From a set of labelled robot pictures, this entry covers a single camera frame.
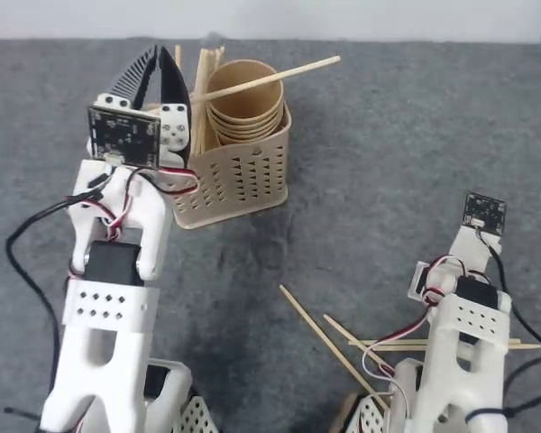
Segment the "perforated basket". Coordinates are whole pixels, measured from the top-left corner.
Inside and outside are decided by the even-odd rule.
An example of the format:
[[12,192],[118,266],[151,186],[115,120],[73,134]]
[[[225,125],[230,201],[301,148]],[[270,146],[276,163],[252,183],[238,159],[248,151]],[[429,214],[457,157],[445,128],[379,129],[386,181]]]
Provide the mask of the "perforated basket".
[[190,229],[283,203],[288,196],[291,117],[285,104],[280,128],[258,142],[227,144],[193,157],[200,189],[175,200],[177,224]]

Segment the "paper cup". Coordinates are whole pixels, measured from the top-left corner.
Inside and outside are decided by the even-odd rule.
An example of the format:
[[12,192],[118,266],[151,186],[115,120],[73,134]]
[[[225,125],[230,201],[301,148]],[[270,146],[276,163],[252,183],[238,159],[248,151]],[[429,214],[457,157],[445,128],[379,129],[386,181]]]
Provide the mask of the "paper cup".
[[[273,67],[257,60],[231,61],[212,73],[206,85],[206,92],[230,88],[276,72]],[[213,99],[208,107],[216,117],[228,124],[257,124],[276,115],[283,97],[284,86],[279,80]]]
[[213,128],[216,130],[221,130],[222,132],[226,134],[254,134],[258,133],[260,131],[266,130],[270,125],[277,123],[282,118],[283,113],[283,107],[281,106],[279,110],[276,112],[276,114],[273,114],[272,117],[269,119],[264,119],[263,121],[260,121],[256,124],[252,125],[235,125],[235,124],[228,124],[225,121],[219,119],[216,117],[216,114],[214,114],[211,110],[207,111],[208,118],[213,124]]

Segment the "white robotic arm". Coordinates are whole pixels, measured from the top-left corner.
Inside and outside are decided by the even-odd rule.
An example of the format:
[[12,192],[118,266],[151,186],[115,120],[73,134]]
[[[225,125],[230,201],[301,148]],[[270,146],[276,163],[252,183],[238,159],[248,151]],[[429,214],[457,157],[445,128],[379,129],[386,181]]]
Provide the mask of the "white robotic arm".
[[[507,432],[507,420],[500,414],[484,414],[468,423],[465,419],[482,408],[502,409],[511,299],[484,276],[491,257],[484,242],[500,251],[504,216],[504,203],[470,194],[449,254],[417,264],[408,296],[431,305],[425,362],[400,362],[384,419],[371,398],[364,399],[347,432]],[[429,290],[440,295],[433,297],[436,303],[426,299]]]
[[[160,109],[140,111],[157,55],[156,47],[146,51],[88,110],[93,159],[82,161],[73,197],[99,193],[69,207],[73,278],[56,380],[41,415],[45,432],[179,433],[192,423],[216,433],[204,401],[190,395],[190,370],[150,358],[159,290],[145,283],[160,276],[170,195],[197,189],[196,175],[184,170],[188,93],[164,48]],[[118,242],[128,229],[142,231],[139,244]],[[108,333],[115,344],[107,362]]]

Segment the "wooden chopstick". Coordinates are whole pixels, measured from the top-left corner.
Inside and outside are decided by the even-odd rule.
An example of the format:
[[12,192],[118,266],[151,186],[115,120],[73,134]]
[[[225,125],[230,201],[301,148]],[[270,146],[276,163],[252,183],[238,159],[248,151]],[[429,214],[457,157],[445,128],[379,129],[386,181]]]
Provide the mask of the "wooden chopstick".
[[[349,340],[349,342],[351,341],[354,341],[357,343],[357,346],[359,346],[363,352],[365,350],[367,350],[367,346],[364,345],[363,343],[361,343],[360,341],[358,341],[356,339],[356,337],[351,334],[345,327],[343,327],[343,325],[341,325],[340,323],[338,323],[336,320],[334,320],[333,318],[331,318],[328,314],[324,314],[323,315],[323,318],[325,318],[325,320],[334,328],[336,329],[339,334],[341,334],[342,336],[344,336],[347,340]],[[373,353],[373,351],[369,351],[368,353],[368,356],[377,364],[382,364],[382,365],[385,365],[386,367],[390,368],[391,370],[393,370],[393,367],[389,364],[387,364],[385,362],[384,359],[382,359],[380,356],[378,356],[377,354]]]
[[[349,345],[356,345],[356,343],[363,343],[364,345],[372,345],[377,342],[377,340],[357,340],[355,338],[349,339]],[[400,338],[399,340],[393,340],[393,341],[383,341],[381,345],[426,345],[427,339],[426,338]],[[509,344],[510,345],[517,345],[521,343],[520,338],[510,338]]]
[[[349,341],[349,345],[354,345],[364,351],[364,344],[359,341]],[[541,345],[511,343],[509,350],[533,350],[540,349]],[[378,345],[374,349],[375,352],[425,352],[426,345]]]
[[292,304],[292,306],[295,308],[296,311],[298,311],[298,314],[305,319],[305,321],[308,323],[308,325],[316,332],[316,334],[319,336],[321,340],[323,340],[323,343],[326,344],[326,346],[333,352],[333,354],[338,358],[338,360],[344,365],[344,367],[349,371],[350,374],[353,375],[353,377],[362,385],[362,387],[369,393],[372,394],[375,398],[375,400],[380,404],[380,406],[387,410],[389,406],[385,401],[380,397],[379,394],[369,385],[369,383],[361,376],[361,374],[353,367],[353,365],[349,362],[348,359],[346,359],[343,355],[343,353],[336,347],[335,343],[333,343],[328,336],[326,336],[325,331],[323,331],[319,325],[316,324],[315,320],[313,320],[308,313],[303,309],[303,307],[298,303],[298,301],[295,299],[294,296],[287,290],[285,286],[282,284],[279,286],[282,290],[282,293],[287,297],[289,302]]
[[174,46],[174,62],[177,64],[177,67],[180,69],[180,62],[182,61],[182,47],[180,45]]
[[262,86],[263,84],[269,84],[273,81],[278,81],[286,77],[292,77],[293,75],[302,74],[303,72],[308,72],[312,69],[323,68],[324,66],[332,65],[333,63],[336,63],[338,61],[341,61],[341,56],[334,56],[328,59],[314,61],[313,63],[308,63],[307,65],[299,66],[298,68],[284,70],[282,72],[278,72],[267,77],[254,79],[253,81],[247,81],[246,83],[238,84],[236,86],[232,86],[231,88],[222,88],[220,90],[207,93],[202,96],[195,93],[193,99],[190,102],[192,104],[195,104],[198,102],[205,102],[212,99],[217,99],[218,97],[226,97],[228,95],[232,95],[233,93],[242,92],[243,90],[247,90],[249,88],[256,88],[257,86]]

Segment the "gray carpet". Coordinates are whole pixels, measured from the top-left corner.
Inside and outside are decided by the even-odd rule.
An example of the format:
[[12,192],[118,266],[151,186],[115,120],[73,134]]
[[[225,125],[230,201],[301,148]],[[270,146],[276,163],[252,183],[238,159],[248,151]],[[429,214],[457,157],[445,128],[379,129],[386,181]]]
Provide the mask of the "gray carpet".
[[[186,77],[200,44],[212,42],[183,42]],[[148,43],[0,41],[0,432],[31,431],[1,408],[40,410],[51,347],[46,316],[8,266],[4,239],[70,191],[85,156],[86,105]],[[421,312],[406,295],[415,262],[448,249],[468,189],[508,201],[509,286],[541,331],[539,47],[225,46],[228,59],[277,69],[334,54],[343,62],[286,82],[294,122],[284,206],[170,234],[152,354],[190,366],[220,427],[326,431],[359,386],[278,283],[321,324],[328,312],[359,336],[389,333]],[[18,247],[59,314],[72,243],[59,215]],[[513,334],[528,340],[515,322]],[[344,351],[358,366],[358,352]],[[512,353],[508,368],[530,356]],[[509,402],[539,392],[541,368],[517,383]],[[511,421],[510,431],[541,432],[541,407]]]

